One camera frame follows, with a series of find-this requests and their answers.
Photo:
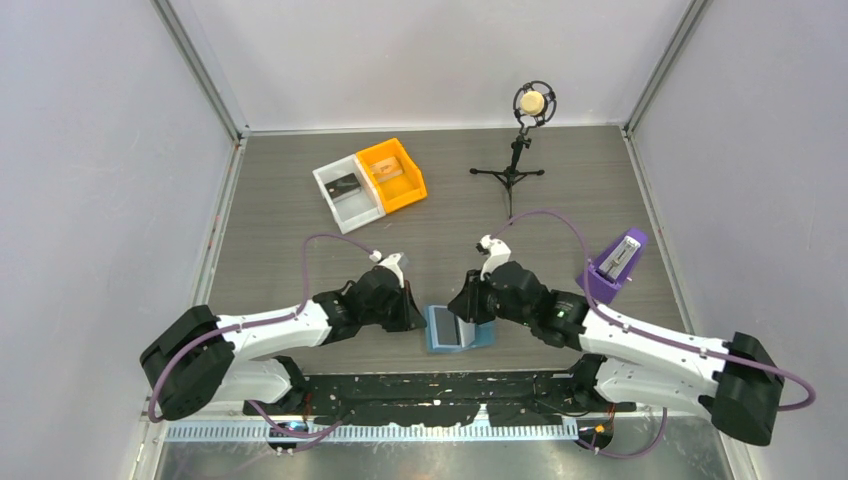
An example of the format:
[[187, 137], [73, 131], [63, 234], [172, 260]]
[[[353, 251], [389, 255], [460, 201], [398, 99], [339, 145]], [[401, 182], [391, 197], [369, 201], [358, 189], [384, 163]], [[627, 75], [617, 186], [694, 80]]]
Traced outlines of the blue card holder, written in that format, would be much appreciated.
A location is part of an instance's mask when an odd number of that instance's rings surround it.
[[495, 343], [495, 328], [493, 323], [485, 325], [469, 324], [455, 316], [460, 334], [460, 345], [458, 347], [439, 346], [436, 343], [436, 332], [434, 329], [434, 312], [439, 308], [448, 310], [444, 305], [429, 305], [425, 309], [427, 346], [430, 353], [459, 353], [471, 349], [489, 347]]

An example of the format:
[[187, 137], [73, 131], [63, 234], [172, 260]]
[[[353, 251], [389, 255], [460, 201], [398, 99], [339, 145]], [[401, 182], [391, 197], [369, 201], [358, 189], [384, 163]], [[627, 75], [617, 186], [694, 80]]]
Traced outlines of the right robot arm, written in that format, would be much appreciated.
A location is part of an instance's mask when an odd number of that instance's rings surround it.
[[707, 349], [771, 366], [768, 352], [750, 335], [737, 332], [730, 341], [689, 336], [606, 305], [592, 309], [583, 295], [550, 289], [515, 261], [491, 273], [468, 271], [448, 308], [467, 323], [509, 320], [549, 346], [581, 352], [567, 370], [566, 388], [579, 411], [652, 405], [706, 419], [750, 445], [772, 440], [784, 378], [699, 354]]

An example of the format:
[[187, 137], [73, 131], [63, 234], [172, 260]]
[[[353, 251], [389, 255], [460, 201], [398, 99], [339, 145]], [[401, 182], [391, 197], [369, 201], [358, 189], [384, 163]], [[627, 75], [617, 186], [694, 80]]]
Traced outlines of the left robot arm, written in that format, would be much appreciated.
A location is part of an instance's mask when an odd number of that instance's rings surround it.
[[148, 415], [176, 421], [211, 404], [247, 400], [296, 413], [307, 389], [285, 351], [348, 340], [372, 325], [389, 333], [426, 325], [409, 282], [382, 266], [285, 309], [216, 315], [193, 306], [140, 355], [152, 388]]

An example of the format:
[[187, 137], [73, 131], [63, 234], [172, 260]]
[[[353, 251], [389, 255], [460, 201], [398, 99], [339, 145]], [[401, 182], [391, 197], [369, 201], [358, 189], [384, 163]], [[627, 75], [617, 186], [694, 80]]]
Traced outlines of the black card in white bin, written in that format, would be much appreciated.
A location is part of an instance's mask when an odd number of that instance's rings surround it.
[[326, 183], [325, 189], [333, 202], [340, 202], [358, 194], [362, 184], [355, 173], [349, 173]]

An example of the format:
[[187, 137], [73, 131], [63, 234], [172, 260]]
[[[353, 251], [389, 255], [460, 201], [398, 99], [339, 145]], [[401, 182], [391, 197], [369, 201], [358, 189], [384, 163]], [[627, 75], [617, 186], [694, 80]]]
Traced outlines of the card in orange bin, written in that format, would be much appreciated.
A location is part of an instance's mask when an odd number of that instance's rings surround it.
[[384, 183], [404, 174], [404, 168], [396, 156], [390, 156], [370, 165], [370, 172], [377, 183]]

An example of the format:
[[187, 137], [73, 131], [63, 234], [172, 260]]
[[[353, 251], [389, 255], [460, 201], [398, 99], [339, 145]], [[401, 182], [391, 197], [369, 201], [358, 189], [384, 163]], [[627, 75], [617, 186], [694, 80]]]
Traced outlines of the black tripod mic stand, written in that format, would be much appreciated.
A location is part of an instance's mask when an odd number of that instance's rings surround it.
[[515, 139], [511, 142], [512, 150], [510, 163], [501, 171], [496, 170], [480, 170], [470, 168], [471, 175], [490, 175], [497, 179], [504, 187], [507, 194], [508, 219], [514, 216], [514, 187], [522, 180], [529, 176], [543, 176], [546, 171], [544, 169], [521, 171], [518, 169], [518, 163], [524, 150], [530, 148], [532, 139], [529, 137], [530, 127], [521, 127]]

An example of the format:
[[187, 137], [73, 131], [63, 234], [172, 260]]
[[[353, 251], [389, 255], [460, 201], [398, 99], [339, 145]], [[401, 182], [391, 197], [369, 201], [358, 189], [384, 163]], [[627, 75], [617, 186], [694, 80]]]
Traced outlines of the orange plastic bin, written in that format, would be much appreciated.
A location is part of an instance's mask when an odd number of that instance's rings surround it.
[[356, 156], [387, 214], [427, 198], [422, 171], [398, 138], [360, 150]]

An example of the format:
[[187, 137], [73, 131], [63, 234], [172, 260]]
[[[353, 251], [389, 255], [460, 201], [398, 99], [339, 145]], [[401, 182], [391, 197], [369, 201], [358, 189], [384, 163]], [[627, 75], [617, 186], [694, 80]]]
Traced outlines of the white plastic bin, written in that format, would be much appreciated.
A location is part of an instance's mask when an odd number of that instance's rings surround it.
[[376, 186], [355, 154], [316, 168], [312, 175], [342, 234], [386, 216]]

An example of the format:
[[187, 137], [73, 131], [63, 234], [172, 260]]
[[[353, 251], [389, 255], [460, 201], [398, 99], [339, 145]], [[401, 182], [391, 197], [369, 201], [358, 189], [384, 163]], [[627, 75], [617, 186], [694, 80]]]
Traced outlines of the purple metronome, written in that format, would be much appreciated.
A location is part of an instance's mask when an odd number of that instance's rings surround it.
[[648, 235], [639, 228], [630, 228], [590, 259], [588, 272], [581, 272], [575, 281], [584, 289], [589, 287], [593, 299], [610, 304], [619, 294], [640, 261], [649, 243]]

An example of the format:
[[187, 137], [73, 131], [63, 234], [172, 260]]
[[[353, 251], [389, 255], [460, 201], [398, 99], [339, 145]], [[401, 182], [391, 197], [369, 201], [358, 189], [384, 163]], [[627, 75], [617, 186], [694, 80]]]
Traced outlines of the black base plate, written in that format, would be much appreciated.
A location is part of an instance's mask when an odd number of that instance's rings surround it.
[[496, 426], [541, 426], [612, 409], [564, 370], [311, 375], [261, 408], [269, 415], [309, 414], [321, 425], [403, 427], [466, 426], [482, 411]]

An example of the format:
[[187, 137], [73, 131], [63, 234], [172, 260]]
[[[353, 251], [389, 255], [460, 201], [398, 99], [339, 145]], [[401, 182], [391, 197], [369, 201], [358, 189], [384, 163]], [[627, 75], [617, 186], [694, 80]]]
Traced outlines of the microphone with shock mount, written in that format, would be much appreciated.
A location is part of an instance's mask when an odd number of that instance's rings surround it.
[[542, 80], [524, 83], [513, 97], [513, 115], [522, 130], [548, 124], [556, 110], [556, 93], [549, 83]]

